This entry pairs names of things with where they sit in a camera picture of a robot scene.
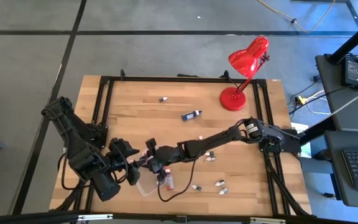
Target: wooden tabletop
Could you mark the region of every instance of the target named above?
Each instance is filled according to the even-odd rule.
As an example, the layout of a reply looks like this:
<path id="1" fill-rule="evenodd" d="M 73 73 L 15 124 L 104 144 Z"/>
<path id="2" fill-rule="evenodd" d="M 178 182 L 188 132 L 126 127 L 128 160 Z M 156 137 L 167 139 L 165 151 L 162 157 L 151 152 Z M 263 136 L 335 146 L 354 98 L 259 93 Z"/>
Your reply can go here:
<path id="1" fill-rule="evenodd" d="M 91 122 L 100 76 L 84 76 L 75 113 L 86 123 Z M 230 83 L 189 82 L 114 82 L 108 115 L 108 142 L 111 138 L 123 138 L 134 149 L 143 151 L 146 140 L 155 138 L 158 146 L 176 146 L 177 142 L 204 138 L 221 132 L 242 118 L 257 117 L 252 85 L 244 93 L 246 106 L 240 111 L 225 110 L 219 102 L 220 92 L 232 86 Z M 290 127 L 290 118 L 280 80 L 267 80 L 268 93 L 275 125 Z M 104 88 L 102 102 L 106 98 Z M 259 89 L 264 119 L 266 110 L 262 89 Z M 167 96 L 160 103 L 158 99 Z M 102 103 L 99 118 L 103 112 Z M 181 115 L 193 110 L 202 110 L 201 116 L 183 122 Z M 111 200 L 100 201 L 94 194 L 91 210 L 94 212 L 187 214 L 187 215 L 272 215 L 269 188 L 263 154 L 258 144 L 231 142 L 213 150 L 216 161 L 206 162 L 200 158 L 195 165 L 192 184 L 201 186 L 202 192 L 188 189 L 183 195 L 165 203 L 156 192 L 144 197 L 136 186 L 121 184 L 121 191 Z M 307 212 L 311 212 L 301 166 L 291 154 L 281 154 L 285 183 L 296 201 Z M 163 198 L 183 190 L 190 178 L 192 163 L 170 165 L 175 184 L 174 190 L 161 188 Z M 69 191 L 62 189 L 58 173 L 50 208 L 59 206 Z M 224 179 L 229 192 L 218 195 L 221 187 L 216 181 Z M 74 186 L 78 181 L 75 173 L 67 166 L 66 185 Z M 87 190 L 81 200 L 85 207 Z M 282 201 L 276 186 L 279 211 Z"/>

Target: gray floor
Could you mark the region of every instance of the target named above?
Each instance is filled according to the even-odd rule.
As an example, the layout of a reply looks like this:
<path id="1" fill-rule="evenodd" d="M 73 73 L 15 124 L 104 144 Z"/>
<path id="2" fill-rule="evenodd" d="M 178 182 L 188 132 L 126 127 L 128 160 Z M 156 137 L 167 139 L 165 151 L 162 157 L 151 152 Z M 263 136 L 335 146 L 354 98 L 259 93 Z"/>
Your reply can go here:
<path id="1" fill-rule="evenodd" d="M 312 27 L 328 4 L 266 0 L 273 7 Z M 358 10 L 358 1 L 354 1 Z M 0 29 L 70 30 L 80 1 L 0 0 Z M 124 1 L 93 0 L 86 5 L 80 30 L 295 30 L 257 1 Z M 317 30 L 357 30 L 343 3 L 337 3 Z M 217 77 L 229 70 L 227 56 L 242 49 L 254 36 L 78 36 L 65 72 L 60 95 L 73 102 L 83 75 L 174 76 L 177 73 Z M 348 37 L 268 37 L 271 60 L 257 74 L 283 80 L 287 99 L 312 83 L 317 75 L 314 56 L 332 53 Z M 0 36 L 0 215 L 7 214 L 58 72 L 67 36 Z M 358 47 L 353 51 L 358 54 Z M 321 90 L 320 84 L 305 96 Z M 313 105 L 328 111 L 322 102 Z M 293 121 L 311 125 L 324 115 L 307 108 Z M 62 141 L 48 129 L 24 212 L 48 209 L 57 174 Z M 319 217 L 357 220 L 358 208 L 328 201 L 318 191 L 329 191 L 326 176 L 305 174 L 313 213 Z"/>

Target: lamp base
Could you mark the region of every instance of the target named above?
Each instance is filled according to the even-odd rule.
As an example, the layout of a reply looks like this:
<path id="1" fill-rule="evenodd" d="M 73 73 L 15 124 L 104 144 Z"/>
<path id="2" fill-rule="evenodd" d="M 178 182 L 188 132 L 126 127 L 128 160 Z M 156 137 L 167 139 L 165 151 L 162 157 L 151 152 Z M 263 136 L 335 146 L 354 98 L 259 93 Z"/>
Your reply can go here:
<path id="1" fill-rule="evenodd" d="M 236 87 L 225 88 L 219 97 L 222 106 L 229 111 L 241 110 L 246 105 L 245 94 L 240 92 L 236 97 L 234 97 L 236 95 L 236 91 Z"/>

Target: clear plastic container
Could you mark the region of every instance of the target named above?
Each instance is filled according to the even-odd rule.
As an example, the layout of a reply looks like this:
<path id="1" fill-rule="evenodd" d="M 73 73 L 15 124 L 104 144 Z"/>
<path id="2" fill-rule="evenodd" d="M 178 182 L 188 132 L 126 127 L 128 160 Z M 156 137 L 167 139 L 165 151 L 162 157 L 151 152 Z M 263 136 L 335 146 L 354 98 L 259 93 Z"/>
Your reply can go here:
<path id="1" fill-rule="evenodd" d="M 140 167 L 140 178 L 136 183 L 139 192 L 144 196 L 149 196 L 157 190 L 158 180 L 157 175 L 150 172 L 147 168 Z M 164 179 L 160 182 L 160 187 L 164 186 L 167 181 Z"/>

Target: red desk lamp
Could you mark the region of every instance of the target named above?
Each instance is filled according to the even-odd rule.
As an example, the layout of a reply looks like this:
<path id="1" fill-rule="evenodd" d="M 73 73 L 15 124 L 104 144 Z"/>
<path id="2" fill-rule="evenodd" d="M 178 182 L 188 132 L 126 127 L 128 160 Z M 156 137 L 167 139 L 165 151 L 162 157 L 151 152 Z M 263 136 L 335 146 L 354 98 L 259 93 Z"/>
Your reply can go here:
<path id="1" fill-rule="evenodd" d="M 269 40 L 264 36 L 260 36 L 248 48 L 230 54 L 230 64 L 237 72 L 247 77 L 247 80 L 238 88 L 228 87 L 222 91 L 220 101 L 225 109 L 237 111 L 246 105 L 246 96 L 242 91 L 247 87 L 265 61 L 269 59 L 267 55 L 268 47 Z"/>

